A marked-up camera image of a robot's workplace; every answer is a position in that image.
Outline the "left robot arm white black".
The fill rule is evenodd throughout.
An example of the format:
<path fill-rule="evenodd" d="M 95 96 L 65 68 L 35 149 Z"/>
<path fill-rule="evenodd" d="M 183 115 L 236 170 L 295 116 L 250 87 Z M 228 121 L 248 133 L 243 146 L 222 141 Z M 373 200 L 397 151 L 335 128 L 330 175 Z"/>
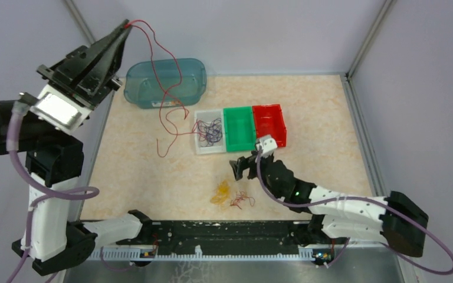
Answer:
<path fill-rule="evenodd" d="M 49 280 L 82 264 L 96 249 L 145 244 L 153 236 L 150 219 L 138 210 L 104 221 L 68 218 L 72 202 L 100 192 L 77 184 L 84 152 L 73 133 L 121 87 L 117 72 L 131 28 L 124 20 L 90 46 L 76 48 L 52 66 L 39 66 L 46 85 L 38 95 L 22 92 L 16 100 L 0 101 L 0 156 L 10 157 L 29 193 L 25 232 L 12 250 L 21 258 L 19 266 L 31 259 L 33 270 Z"/>

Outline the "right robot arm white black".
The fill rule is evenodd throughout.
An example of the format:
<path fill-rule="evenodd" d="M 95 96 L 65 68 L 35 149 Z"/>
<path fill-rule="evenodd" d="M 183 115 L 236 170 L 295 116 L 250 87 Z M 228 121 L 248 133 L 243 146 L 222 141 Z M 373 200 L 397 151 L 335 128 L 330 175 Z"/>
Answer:
<path fill-rule="evenodd" d="M 312 241 L 356 238 L 386 244 L 414 258 L 424 254 L 428 215 L 402 192 L 363 197 L 326 189 L 295 177 L 274 156 L 256 155 L 229 161 L 235 180 L 258 179 L 265 193 L 297 213 L 310 213 L 308 234 Z"/>

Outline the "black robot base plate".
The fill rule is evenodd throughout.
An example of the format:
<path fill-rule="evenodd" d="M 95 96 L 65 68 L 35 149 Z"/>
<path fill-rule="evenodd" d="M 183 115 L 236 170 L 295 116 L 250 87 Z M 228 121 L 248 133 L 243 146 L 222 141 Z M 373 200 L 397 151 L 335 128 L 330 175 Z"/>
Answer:
<path fill-rule="evenodd" d="M 119 245 L 150 245 L 158 255 L 295 255 L 312 244 L 330 246 L 332 240 L 311 231 L 307 221 L 160 221 L 143 225 L 133 239 Z"/>

